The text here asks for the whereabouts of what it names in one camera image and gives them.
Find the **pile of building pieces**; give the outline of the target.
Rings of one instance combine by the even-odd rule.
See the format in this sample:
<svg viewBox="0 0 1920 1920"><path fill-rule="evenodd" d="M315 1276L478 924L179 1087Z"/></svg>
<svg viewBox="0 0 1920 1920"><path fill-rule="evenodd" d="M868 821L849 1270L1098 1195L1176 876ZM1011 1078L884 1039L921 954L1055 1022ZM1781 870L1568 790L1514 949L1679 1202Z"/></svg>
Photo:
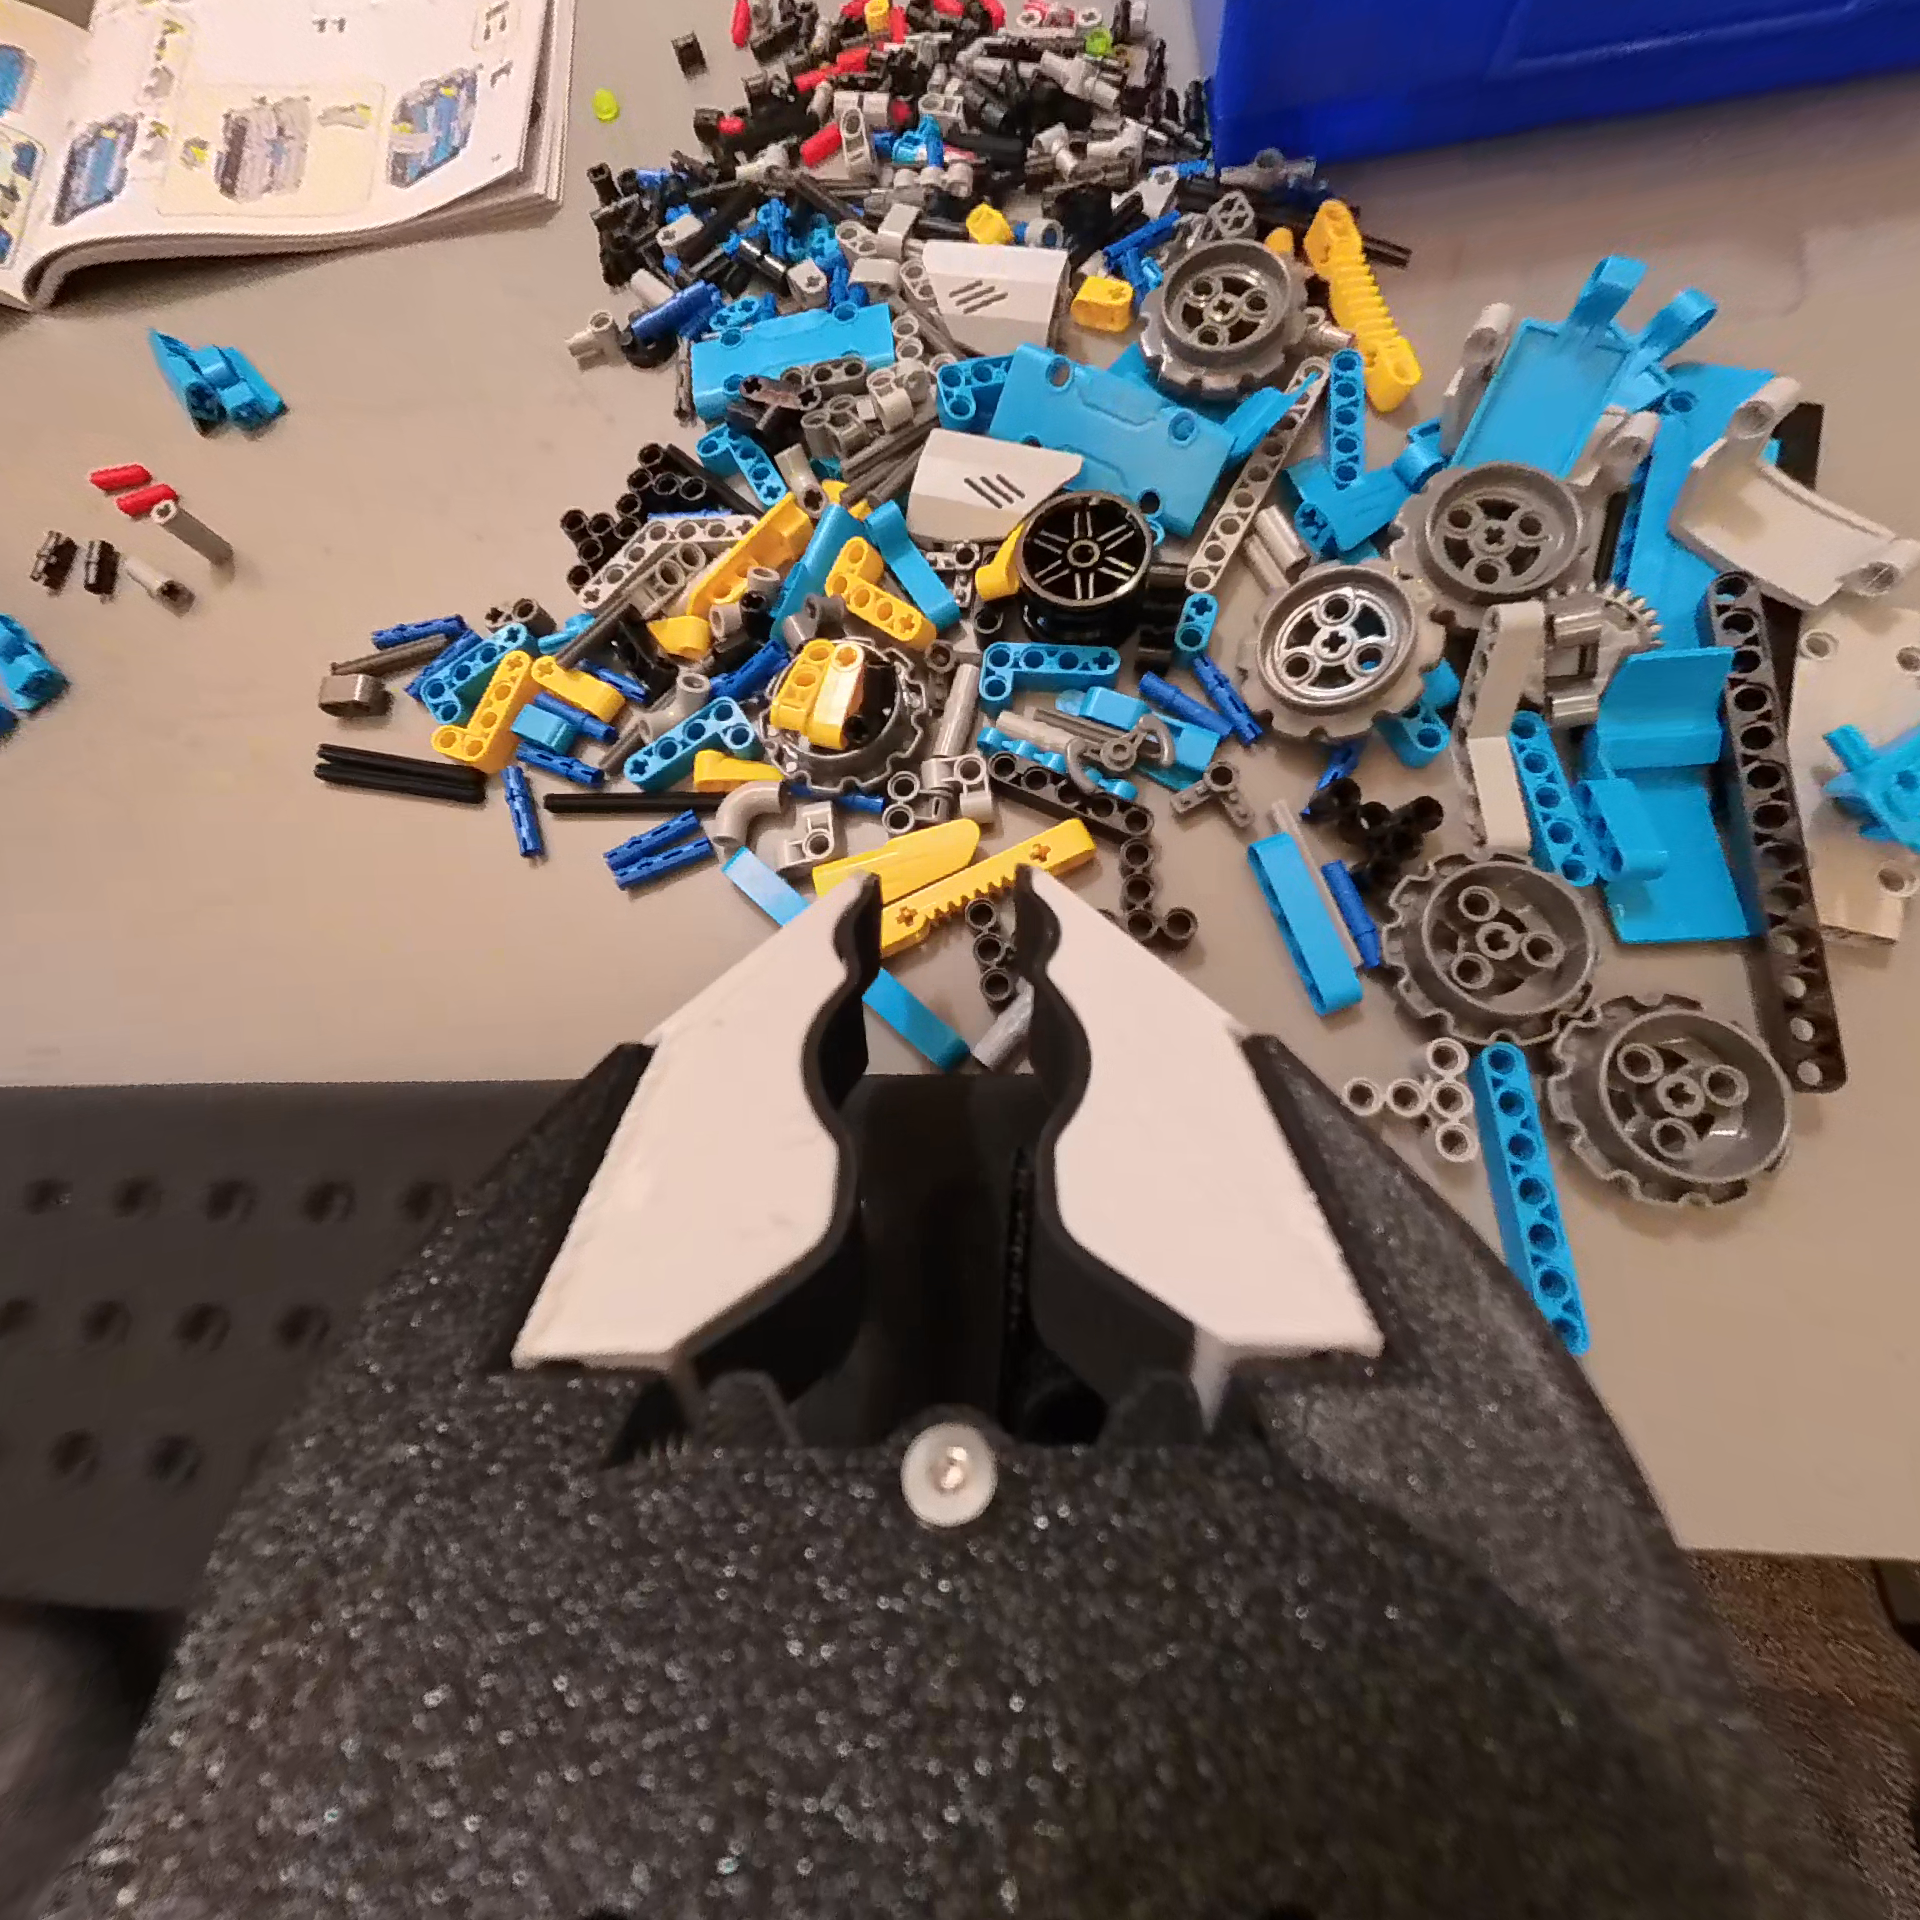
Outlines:
<svg viewBox="0 0 1920 1920"><path fill-rule="evenodd" d="M1640 326L1603 258L1564 317L1478 316L1437 416L1370 462L1419 363L1372 245L1251 174L1109 232L1094 271L981 204L760 205L784 276L687 282L581 362L680 348L695 445L646 444L561 530L577 612L397 626L379 672L438 724L324 742L313 780L499 798L526 860L627 818L622 895L715 866L773 925L871 876L876 1022L934 1070L1018 1066L1016 877L1109 870L1109 922L1190 947L1168 821L1228 824L1311 1014L1380 980L1422 1036L1348 1110L1479 1164L1500 1253L1571 1354L1589 1324L1547 1132L1656 1207L1745 1199L1848 1060L1830 946L1915 890L1915 540L1811 480L1811 409Z"/></svg>

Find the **open instruction booklet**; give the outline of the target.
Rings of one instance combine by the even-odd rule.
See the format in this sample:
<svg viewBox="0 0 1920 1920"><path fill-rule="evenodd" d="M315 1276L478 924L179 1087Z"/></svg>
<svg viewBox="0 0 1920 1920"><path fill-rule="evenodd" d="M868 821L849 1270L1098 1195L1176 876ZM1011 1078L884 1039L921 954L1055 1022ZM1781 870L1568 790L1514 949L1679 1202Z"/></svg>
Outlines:
<svg viewBox="0 0 1920 1920"><path fill-rule="evenodd" d="M561 195L572 2L1 6L1 303L113 262L330 252Z"/></svg>

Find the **blue plastic bin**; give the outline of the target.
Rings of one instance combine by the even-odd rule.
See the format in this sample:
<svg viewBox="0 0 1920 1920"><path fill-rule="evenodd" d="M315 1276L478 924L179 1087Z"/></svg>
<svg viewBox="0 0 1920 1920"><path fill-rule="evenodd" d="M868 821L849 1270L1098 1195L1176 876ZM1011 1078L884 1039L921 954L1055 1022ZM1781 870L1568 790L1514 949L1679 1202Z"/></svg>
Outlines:
<svg viewBox="0 0 1920 1920"><path fill-rule="evenodd" d="M1325 162L1915 68L1913 2L1195 4L1214 155Z"/></svg>

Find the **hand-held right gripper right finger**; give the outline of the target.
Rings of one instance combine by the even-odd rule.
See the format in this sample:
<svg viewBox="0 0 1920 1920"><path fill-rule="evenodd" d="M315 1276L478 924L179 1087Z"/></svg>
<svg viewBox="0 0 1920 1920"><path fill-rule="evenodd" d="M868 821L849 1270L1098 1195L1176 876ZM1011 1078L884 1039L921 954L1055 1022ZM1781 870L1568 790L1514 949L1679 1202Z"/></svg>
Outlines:
<svg viewBox="0 0 1920 1920"><path fill-rule="evenodd" d="M1023 870L1016 901L1044 1342L1108 1402L1154 1372L1220 1404L1245 1362L1380 1356L1251 1034L1057 877Z"/></svg>

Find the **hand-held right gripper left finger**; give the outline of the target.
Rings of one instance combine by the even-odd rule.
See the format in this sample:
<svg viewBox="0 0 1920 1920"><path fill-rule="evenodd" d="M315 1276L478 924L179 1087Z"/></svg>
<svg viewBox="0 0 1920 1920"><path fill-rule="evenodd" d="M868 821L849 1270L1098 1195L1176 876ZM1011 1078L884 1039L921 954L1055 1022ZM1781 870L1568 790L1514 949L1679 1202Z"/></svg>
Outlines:
<svg viewBox="0 0 1920 1920"><path fill-rule="evenodd" d="M802 907L642 1039L631 1100L514 1339L518 1372L687 1377L802 1288L843 1274L869 1064L879 888Z"/></svg>

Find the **black dotted rubber mat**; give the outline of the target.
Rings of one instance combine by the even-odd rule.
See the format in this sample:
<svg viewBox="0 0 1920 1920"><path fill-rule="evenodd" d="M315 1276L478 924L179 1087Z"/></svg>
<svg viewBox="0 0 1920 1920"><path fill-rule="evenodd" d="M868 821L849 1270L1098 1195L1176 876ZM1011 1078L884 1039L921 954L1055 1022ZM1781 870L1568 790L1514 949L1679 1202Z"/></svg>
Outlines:
<svg viewBox="0 0 1920 1920"><path fill-rule="evenodd" d="M7 1087L1 1596L183 1606L371 1285L564 1081Z"/></svg>

